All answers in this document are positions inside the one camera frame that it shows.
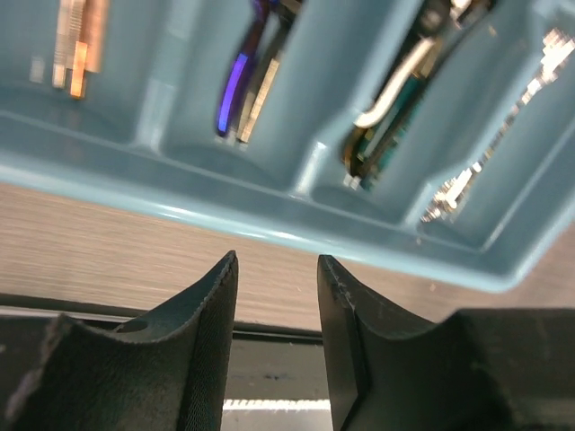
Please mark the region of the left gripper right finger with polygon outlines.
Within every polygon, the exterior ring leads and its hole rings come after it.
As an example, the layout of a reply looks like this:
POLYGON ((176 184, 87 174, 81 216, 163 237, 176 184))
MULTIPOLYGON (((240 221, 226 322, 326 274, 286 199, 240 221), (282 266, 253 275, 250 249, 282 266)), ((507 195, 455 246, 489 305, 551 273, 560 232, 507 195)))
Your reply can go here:
POLYGON ((317 262, 337 430, 571 430, 574 311, 463 308, 433 322, 317 262))

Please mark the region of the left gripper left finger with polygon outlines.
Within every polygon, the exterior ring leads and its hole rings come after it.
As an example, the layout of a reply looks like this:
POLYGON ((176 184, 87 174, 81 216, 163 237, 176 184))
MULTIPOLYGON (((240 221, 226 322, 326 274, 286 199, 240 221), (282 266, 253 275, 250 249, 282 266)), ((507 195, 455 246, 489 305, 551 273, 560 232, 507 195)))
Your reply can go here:
POLYGON ((238 287, 229 251, 113 330, 65 314, 1 320, 4 430, 217 430, 238 287))

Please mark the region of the blue plastic cutlery tray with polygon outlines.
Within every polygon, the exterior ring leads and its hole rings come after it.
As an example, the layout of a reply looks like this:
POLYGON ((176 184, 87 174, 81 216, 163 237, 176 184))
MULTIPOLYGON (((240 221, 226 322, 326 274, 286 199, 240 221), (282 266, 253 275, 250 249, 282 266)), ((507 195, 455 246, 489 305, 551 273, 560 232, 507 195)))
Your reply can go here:
POLYGON ((371 189, 341 159, 424 1, 300 1, 248 143, 216 132, 251 1, 110 1, 84 97, 52 85, 60 1, 1 4, 1 179, 487 292, 519 283, 574 220, 574 51, 522 109, 461 210, 422 223, 537 71, 571 1, 472 1, 371 189), (30 81, 31 58, 45 62, 30 81))

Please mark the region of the white ceramic spoon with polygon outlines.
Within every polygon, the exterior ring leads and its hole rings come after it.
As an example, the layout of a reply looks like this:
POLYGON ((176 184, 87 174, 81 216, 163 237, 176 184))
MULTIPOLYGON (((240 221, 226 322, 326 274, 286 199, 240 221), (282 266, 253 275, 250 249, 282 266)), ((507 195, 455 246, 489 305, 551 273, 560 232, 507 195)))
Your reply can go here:
POLYGON ((434 38, 424 38, 418 41, 402 63, 395 68, 373 106, 359 114, 355 119, 354 125, 356 127, 371 128, 386 115, 411 75, 412 70, 428 55, 435 43, 436 40, 434 38))

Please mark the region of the purple handled utensil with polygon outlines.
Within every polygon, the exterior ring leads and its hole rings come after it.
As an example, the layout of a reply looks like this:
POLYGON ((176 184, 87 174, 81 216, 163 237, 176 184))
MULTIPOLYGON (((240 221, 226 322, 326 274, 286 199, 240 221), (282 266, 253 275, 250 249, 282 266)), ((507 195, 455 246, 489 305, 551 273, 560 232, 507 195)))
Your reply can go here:
POLYGON ((233 56, 217 107, 215 126, 221 137, 228 136, 237 127, 243 99, 257 64, 257 51, 273 9, 270 1, 251 1, 251 4, 254 16, 233 56))

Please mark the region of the silver chopstick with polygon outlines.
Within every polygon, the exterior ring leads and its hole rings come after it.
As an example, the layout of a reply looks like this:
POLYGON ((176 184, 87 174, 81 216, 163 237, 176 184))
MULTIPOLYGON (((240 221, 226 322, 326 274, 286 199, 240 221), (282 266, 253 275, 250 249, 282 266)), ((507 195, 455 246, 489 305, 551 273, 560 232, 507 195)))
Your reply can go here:
POLYGON ((52 85, 64 88, 66 71, 74 64, 75 44, 80 40, 85 0, 61 0, 57 14, 57 33, 52 85))

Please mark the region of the black measuring spoon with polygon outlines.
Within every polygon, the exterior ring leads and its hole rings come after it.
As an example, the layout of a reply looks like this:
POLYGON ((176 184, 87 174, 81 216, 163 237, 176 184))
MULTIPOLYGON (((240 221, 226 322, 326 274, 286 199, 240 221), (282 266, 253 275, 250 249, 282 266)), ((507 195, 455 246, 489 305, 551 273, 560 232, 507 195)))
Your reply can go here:
POLYGON ((421 37, 437 34, 449 18, 450 0, 425 0, 417 15, 415 30, 421 37))

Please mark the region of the black knife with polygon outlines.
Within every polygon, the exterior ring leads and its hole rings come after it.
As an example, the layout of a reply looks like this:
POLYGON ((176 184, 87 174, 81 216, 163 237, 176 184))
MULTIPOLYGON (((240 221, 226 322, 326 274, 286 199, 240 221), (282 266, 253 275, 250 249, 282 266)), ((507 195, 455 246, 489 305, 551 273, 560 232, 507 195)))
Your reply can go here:
POLYGON ((261 108, 279 70, 283 46, 302 6, 300 1, 270 1, 270 3, 273 6, 270 17, 272 15, 278 17, 279 27, 268 45, 262 46, 260 42, 257 51, 257 64, 243 99, 241 116, 237 127, 231 130, 235 139, 245 144, 249 142, 253 128, 260 116, 261 108))

